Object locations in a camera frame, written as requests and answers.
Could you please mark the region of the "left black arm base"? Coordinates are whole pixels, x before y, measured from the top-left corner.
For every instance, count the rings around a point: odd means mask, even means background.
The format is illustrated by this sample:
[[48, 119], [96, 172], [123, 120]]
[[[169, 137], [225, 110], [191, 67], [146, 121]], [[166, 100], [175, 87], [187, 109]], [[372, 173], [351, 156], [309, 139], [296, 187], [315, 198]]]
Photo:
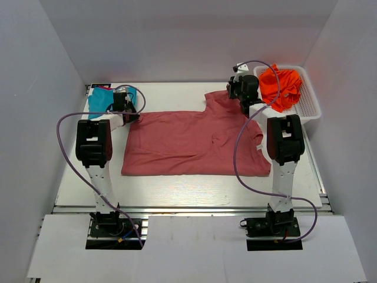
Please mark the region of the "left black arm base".
[[87, 250], [142, 250], [139, 239], [145, 244], [145, 221], [141, 218], [122, 218], [119, 212], [90, 213], [90, 224], [85, 244]]

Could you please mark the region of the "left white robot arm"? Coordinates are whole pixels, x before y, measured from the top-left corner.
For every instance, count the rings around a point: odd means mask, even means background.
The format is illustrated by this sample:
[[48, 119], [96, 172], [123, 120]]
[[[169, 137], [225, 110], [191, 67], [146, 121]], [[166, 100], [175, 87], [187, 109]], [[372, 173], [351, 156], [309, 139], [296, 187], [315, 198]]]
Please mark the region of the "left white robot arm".
[[96, 214], [116, 212], [119, 204], [113, 192], [109, 164], [113, 155], [112, 131], [139, 118], [132, 88], [118, 91], [95, 88], [88, 97], [89, 114], [77, 124], [75, 154], [96, 188]]

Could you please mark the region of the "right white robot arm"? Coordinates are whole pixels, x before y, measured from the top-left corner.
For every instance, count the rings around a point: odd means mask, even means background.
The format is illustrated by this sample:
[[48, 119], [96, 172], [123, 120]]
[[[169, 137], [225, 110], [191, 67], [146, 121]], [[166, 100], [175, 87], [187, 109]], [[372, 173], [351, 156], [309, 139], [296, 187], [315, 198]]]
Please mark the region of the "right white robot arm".
[[274, 213], [293, 209], [291, 195], [293, 175], [305, 151], [300, 117], [284, 115], [264, 103], [258, 95], [257, 77], [232, 76], [227, 85], [230, 99], [238, 99], [244, 115], [251, 117], [266, 131], [266, 148], [273, 165], [272, 194], [268, 203]]

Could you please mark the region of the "dusty red t-shirt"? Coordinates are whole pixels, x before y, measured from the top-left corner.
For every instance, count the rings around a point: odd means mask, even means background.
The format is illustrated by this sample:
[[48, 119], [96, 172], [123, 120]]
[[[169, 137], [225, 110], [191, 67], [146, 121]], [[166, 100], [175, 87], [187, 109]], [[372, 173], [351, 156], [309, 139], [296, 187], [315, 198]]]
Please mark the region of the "dusty red t-shirt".
[[121, 174], [269, 175], [259, 125], [247, 121], [239, 102], [229, 99], [225, 90], [204, 98], [204, 111], [141, 114], [130, 126]]

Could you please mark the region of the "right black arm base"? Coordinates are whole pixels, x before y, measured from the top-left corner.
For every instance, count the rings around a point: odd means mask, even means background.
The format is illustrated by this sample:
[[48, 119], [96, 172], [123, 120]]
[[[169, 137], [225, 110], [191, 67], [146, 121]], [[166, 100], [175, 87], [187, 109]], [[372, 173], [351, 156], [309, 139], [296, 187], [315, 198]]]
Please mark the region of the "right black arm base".
[[268, 208], [262, 218], [245, 218], [240, 227], [246, 230], [246, 245], [249, 252], [300, 251], [303, 249], [297, 217], [293, 209], [274, 212]]

